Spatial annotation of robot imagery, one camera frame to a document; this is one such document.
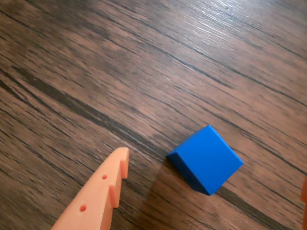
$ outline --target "blue block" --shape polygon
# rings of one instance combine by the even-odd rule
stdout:
[[[194,133],[167,158],[194,190],[207,195],[214,194],[243,164],[212,126]]]

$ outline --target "orange object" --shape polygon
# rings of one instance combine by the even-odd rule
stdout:
[[[118,148],[99,166],[51,230],[110,230],[119,206],[121,179],[128,177],[129,149]]]
[[[305,178],[301,199],[305,203],[307,203],[307,177]],[[303,230],[307,230],[307,205],[305,205],[305,213],[304,213],[304,220],[303,220]]]
[[[307,203],[307,177],[305,178],[305,181],[304,181],[301,199],[302,199],[302,201]]]

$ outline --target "blue cube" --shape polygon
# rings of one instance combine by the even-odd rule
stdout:
[[[192,189],[214,194],[243,161],[212,126],[194,133],[167,155]]]

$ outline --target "wooden table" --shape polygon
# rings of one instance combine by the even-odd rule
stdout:
[[[112,230],[299,230],[305,0],[2,0],[0,229],[48,230],[131,150]],[[244,161],[213,196],[165,160],[211,124]]]

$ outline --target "plastic toy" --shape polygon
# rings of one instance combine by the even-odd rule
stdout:
[[[168,154],[192,189],[214,194],[243,161],[212,126],[196,132]]]
[[[51,230],[110,230],[119,206],[122,178],[128,177],[129,150],[118,148],[99,166]]]
[[[301,199],[306,204],[305,205],[304,220],[303,220],[303,230],[307,230],[307,177],[305,178],[305,182],[304,182],[304,185],[303,185]]]

